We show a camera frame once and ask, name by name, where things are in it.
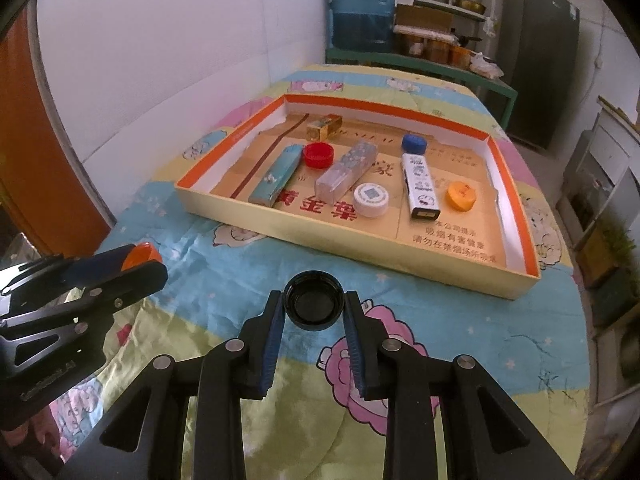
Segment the large orange bottle cap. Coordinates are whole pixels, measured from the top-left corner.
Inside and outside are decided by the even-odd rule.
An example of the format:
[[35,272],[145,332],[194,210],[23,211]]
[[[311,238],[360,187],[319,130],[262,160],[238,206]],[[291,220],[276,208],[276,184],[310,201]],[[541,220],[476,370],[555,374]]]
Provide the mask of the large orange bottle cap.
[[137,244],[128,252],[120,270],[127,271],[150,261],[163,262],[160,252],[149,242]]

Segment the black bottle cap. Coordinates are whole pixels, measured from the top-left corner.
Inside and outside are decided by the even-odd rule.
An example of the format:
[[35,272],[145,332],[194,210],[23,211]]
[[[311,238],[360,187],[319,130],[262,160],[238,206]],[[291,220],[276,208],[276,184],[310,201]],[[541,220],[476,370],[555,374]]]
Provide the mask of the black bottle cap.
[[309,270],[291,278],[282,292],[288,318],[302,330],[320,332],[332,326],[344,308],[344,290],[333,275]]

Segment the teal flower lighter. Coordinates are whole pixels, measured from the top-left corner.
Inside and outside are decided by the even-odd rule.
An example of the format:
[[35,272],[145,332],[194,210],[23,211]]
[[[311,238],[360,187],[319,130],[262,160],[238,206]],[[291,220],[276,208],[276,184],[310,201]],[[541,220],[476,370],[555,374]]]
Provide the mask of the teal flower lighter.
[[272,207],[299,166],[303,148],[302,144],[292,144],[284,148],[250,193],[248,201],[255,205]]

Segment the white bottle cap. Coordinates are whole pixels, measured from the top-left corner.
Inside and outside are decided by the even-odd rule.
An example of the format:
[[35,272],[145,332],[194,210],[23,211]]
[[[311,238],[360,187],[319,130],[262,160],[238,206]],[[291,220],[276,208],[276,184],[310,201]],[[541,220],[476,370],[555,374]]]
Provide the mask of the white bottle cap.
[[384,186],[364,182],[358,185],[352,193],[352,206],[357,214],[366,218],[380,218],[386,214],[390,194]]

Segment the blue bottle cap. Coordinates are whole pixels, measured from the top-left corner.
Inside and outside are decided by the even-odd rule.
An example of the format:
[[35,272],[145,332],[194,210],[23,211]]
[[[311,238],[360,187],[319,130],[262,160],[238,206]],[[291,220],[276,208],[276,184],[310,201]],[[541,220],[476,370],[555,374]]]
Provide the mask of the blue bottle cap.
[[427,149],[427,140],[418,134],[406,133],[401,139],[401,148],[408,154],[424,155]]

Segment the gold lighter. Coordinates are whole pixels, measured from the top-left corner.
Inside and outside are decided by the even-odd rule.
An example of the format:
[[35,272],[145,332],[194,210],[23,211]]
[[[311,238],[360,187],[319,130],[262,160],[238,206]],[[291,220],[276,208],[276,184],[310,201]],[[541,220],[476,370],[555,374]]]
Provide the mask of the gold lighter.
[[343,125],[343,117],[329,114],[308,122],[306,135],[312,142],[324,142],[332,139],[340,132]]

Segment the white printed lighter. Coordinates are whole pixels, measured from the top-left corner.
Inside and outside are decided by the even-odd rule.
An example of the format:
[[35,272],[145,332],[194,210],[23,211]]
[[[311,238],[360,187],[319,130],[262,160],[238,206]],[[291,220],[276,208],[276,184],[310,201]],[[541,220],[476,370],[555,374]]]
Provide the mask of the white printed lighter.
[[404,153],[401,163],[410,216],[415,219],[436,220],[440,215],[439,202],[425,157]]

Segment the orange-rimmed cardboard tray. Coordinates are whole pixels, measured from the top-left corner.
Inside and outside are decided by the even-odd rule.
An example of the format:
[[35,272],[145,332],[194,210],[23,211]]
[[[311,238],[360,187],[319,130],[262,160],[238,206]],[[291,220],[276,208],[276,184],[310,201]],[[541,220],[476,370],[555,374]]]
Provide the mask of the orange-rimmed cardboard tray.
[[194,214],[492,296],[518,298],[540,278],[495,139],[415,110],[280,96],[176,190]]

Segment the clear plastic rectangular case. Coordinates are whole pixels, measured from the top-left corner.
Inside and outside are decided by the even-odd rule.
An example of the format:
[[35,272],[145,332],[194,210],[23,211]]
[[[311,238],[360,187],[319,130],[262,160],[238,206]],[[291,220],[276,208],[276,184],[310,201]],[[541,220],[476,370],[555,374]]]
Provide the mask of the clear plastic rectangular case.
[[314,182],[314,197],[335,204],[374,165],[378,148],[366,141],[355,144]]

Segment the small orange bottle cap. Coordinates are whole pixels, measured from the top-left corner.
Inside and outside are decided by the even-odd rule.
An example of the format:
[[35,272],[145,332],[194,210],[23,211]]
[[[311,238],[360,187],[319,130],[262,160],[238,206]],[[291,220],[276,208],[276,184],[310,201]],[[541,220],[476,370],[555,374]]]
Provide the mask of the small orange bottle cap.
[[476,201],[477,194],[475,188],[462,181],[451,181],[446,192],[448,204],[458,211],[470,211]]

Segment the red bottle cap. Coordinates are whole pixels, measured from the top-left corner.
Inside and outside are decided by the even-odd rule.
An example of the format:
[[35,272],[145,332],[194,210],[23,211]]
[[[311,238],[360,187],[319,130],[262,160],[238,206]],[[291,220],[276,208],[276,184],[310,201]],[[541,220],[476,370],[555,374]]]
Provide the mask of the red bottle cap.
[[311,169],[326,169],[334,162],[334,147],[326,142],[308,143],[303,148],[303,162]]

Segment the white kitchen counter cabinet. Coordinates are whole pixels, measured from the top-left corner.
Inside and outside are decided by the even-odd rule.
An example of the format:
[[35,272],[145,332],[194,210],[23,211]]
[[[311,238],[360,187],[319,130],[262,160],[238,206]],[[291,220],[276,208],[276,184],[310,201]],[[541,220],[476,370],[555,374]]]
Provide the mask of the white kitchen counter cabinet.
[[594,404],[637,383],[622,363],[624,325],[639,309],[639,128],[599,96],[593,126],[580,136],[556,204],[570,236],[589,304]]

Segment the green low bench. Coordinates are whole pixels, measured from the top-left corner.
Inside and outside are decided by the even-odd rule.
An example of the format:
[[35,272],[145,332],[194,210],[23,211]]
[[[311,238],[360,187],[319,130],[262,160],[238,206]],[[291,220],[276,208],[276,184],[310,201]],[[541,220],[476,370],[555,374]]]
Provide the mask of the green low bench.
[[326,62],[329,64],[380,66],[392,68],[393,70],[403,70],[408,73],[457,81],[470,89],[480,88],[498,94],[498,96],[506,99],[506,106],[499,117],[499,124],[503,130],[509,127],[515,102],[518,98],[518,92],[500,79],[488,79],[469,70],[460,70],[460,68],[424,60],[424,58],[412,58],[411,56],[390,52],[360,52],[330,47],[326,48]]

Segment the blue water jug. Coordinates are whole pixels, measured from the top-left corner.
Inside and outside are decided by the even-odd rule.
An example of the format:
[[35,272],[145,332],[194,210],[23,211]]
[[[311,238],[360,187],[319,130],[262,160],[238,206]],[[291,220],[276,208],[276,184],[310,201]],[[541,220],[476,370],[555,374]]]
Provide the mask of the blue water jug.
[[330,45],[361,52],[392,48],[395,0],[328,0]]

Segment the dark green refrigerator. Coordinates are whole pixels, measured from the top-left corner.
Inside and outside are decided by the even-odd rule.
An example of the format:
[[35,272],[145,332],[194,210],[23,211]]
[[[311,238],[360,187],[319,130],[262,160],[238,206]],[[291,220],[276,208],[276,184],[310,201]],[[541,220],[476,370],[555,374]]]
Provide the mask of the dark green refrigerator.
[[518,92],[508,133],[549,147],[570,93],[580,11],[568,0],[503,0],[496,61]]

